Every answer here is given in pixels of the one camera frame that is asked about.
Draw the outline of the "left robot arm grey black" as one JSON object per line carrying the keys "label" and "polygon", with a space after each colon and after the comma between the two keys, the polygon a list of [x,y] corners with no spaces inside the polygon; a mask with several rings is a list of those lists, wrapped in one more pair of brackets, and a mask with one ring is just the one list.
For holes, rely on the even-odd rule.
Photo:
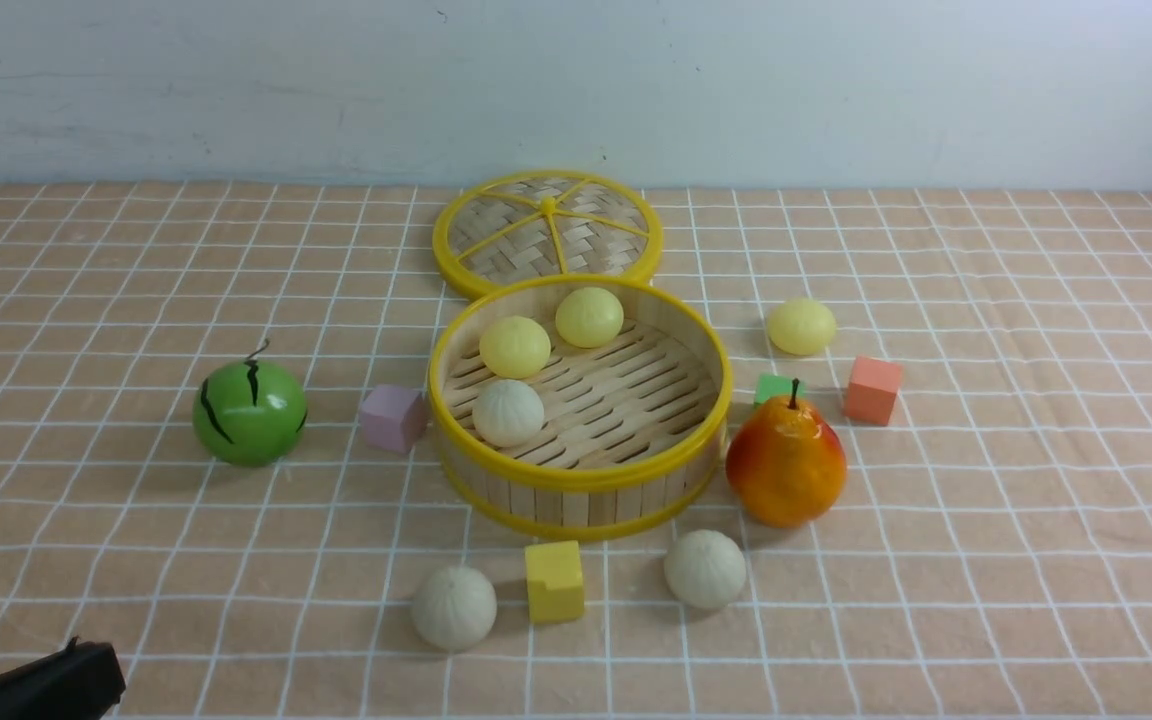
{"label": "left robot arm grey black", "polygon": [[58,652],[0,674],[0,719],[101,719],[126,689],[113,644],[76,635]]}

